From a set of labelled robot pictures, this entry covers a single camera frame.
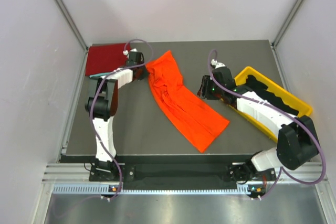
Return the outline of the black t shirt in bin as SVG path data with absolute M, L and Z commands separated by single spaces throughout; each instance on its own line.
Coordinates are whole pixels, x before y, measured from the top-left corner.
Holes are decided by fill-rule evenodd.
M 267 90 L 268 86 L 258 81 L 253 75 L 249 74 L 247 76 L 245 85 L 255 92 L 260 98 L 267 100 L 271 105 L 277 107 L 278 109 L 295 116 L 299 114 L 298 110 L 286 105 L 282 98 L 276 96 L 272 92 L 269 92 Z

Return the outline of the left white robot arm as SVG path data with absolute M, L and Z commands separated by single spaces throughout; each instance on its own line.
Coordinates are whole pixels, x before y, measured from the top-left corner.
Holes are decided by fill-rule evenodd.
M 143 53 L 137 49 L 125 50 L 123 53 L 127 56 L 124 66 L 109 73 L 89 77 L 89 94 L 85 109 L 95 130 L 97 145 L 89 177 L 92 182 L 119 180 L 117 151 L 113 140 L 113 119 L 118 108 L 118 91 L 126 84 L 148 76 Z

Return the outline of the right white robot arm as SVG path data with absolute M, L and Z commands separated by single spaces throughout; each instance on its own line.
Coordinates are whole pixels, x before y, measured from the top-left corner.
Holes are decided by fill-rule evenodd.
M 233 179 L 256 180 L 275 168 L 296 170 L 320 153 L 312 108 L 252 67 L 236 77 L 223 63 L 212 62 L 202 77 L 200 98 L 222 100 L 277 144 L 230 168 Z

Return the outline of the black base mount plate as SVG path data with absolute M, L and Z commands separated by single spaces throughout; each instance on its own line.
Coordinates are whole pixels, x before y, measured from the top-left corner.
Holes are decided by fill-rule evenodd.
M 274 169 L 253 170 L 249 158 L 249 154 L 119 155 L 116 183 L 123 182 L 124 189 L 232 189 L 237 183 L 264 185 L 276 179 Z

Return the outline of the yellow plastic bin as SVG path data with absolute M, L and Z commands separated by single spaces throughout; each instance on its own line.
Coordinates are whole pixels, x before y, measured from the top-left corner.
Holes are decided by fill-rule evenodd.
M 283 102 L 299 111 L 297 116 L 289 114 L 292 118 L 300 118 L 302 116 L 310 116 L 312 113 L 312 107 L 306 104 L 304 101 L 297 98 L 275 82 L 248 66 L 243 69 L 235 78 L 237 85 L 243 85 L 246 83 L 248 75 L 253 75 L 258 81 L 268 86 L 268 91 L 274 93 L 276 96 L 282 98 Z M 261 130 L 274 142 L 278 142 L 278 133 L 282 126 L 289 125 L 293 122 L 292 119 L 276 111 L 275 109 L 267 107 L 270 103 L 267 100 L 260 98 L 255 92 L 248 91 L 245 95 L 251 99 L 257 100 L 257 102 L 251 102 L 249 100 L 238 98 L 236 105 L 233 109 L 249 121 L 256 128 Z

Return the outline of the folded red t shirt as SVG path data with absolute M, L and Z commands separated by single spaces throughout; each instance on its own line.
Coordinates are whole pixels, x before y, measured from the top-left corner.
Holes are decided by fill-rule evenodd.
M 91 46 L 88 51 L 85 76 L 112 72 L 122 67 L 127 57 L 123 54 L 125 43 Z

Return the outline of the folded teal t shirt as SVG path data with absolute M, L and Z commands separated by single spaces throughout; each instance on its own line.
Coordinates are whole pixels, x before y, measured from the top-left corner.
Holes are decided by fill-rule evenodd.
M 97 74 L 92 74 L 89 76 L 90 79 L 99 79 L 99 78 L 104 78 L 105 76 L 108 76 L 110 73 L 109 72 L 104 72 L 104 73 L 97 73 Z

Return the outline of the aluminium frame post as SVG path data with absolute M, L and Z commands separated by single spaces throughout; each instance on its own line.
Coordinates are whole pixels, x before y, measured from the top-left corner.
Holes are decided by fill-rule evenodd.
M 279 31 L 277 32 L 273 42 L 271 43 L 272 49 L 276 49 L 276 47 L 280 44 L 282 38 L 284 37 L 285 33 L 289 29 L 291 23 L 293 22 L 294 18 L 298 14 L 301 6 L 303 5 L 305 0 L 296 0 L 294 5 L 292 6 L 290 12 L 288 13 L 286 19 L 282 23 Z
M 68 8 L 66 7 L 65 3 L 63 0 L 54 0 L 56 6 L 58 7 L 58 9 L 60 10 L 63 18 L 65 19 L 66 23 L 68 24 L 70 30 L 72 31 L 73 35 L 75 36 L 77 42 L 79 43 L 79 45 L 81 46 L 81 48 L 84 51 L 88 50 L 88 46 L 83 38 L 83 36 L 81 35 L 77 25 L 75 24 L 75 21 L 73 20 Z

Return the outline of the right aluminium frame post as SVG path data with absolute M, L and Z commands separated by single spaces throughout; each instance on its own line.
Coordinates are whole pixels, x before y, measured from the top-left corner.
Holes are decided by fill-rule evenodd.
M 282 23 L 279 31 L 277 32 L 273 42 L 271 43 L 272 49 L 276 49 L 276 47 L 280 44 L 282 38 L 284 37 L 285 33 L 289 29 L 291 23 L 293 22 L 294 18 L 298 14 L 301 6 L 303 5 L 305 0 L 296 0 L 294 5 L 292 6 L 290 12 L 288 13 L 286 19 Z

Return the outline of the orange t shirt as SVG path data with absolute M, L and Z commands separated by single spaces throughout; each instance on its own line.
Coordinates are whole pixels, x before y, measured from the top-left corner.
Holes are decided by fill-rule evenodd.
M 184 86 L 170 50 L 146 64 L 146 68 L 149 86 L 159 108 L 199 152 L 205 152 L 230 121 Z

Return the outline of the left aluminium frame post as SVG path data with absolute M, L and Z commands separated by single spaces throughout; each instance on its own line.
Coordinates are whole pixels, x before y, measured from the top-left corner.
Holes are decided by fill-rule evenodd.
M 68 8 L 66 7 L 65 3 L 63 0 L 54 0 L 56 6 L 58 7 L 58 9 L 60 10 L 63 18 L 65 19 L 66 23 L 68 24 L 70 30 L 72 31 L 73 35 L 75 36 L 77 42 L 79 43 L 79 45 L 81 46 L 81 48 L 84 51 L 88 50 L 88 46 L 83 38 L 83 36 L 81 35 L 77 25 L 75 24 L 75 21 L 73 20 Z

